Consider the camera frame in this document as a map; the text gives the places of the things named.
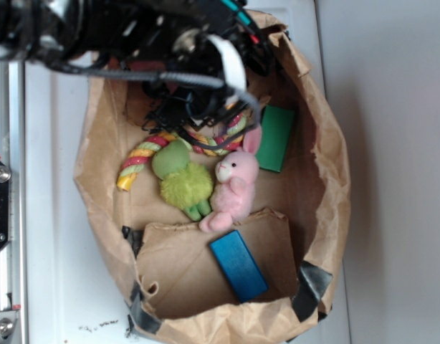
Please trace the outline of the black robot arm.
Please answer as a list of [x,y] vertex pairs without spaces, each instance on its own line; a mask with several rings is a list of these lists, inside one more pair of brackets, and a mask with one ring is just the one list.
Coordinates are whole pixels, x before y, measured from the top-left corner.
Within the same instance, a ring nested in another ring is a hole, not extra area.
[[160,101],[142,127],[188,137],[250,108],[246,68],[269,71],[272,53],[243,1],[0,1],[0,60],[141,82]]

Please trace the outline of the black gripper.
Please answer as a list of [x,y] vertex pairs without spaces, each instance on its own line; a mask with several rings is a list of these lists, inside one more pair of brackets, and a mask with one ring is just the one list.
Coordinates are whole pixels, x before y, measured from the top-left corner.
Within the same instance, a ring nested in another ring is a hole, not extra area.
[[247,108],[231,87],[217,78],[177,81],[173,90],[168,81],[143,82],[143,92],[160,103],[143,119],[142,130],[150,134],[177,131],[191,125],[193,138],[228,138],[228,130]]

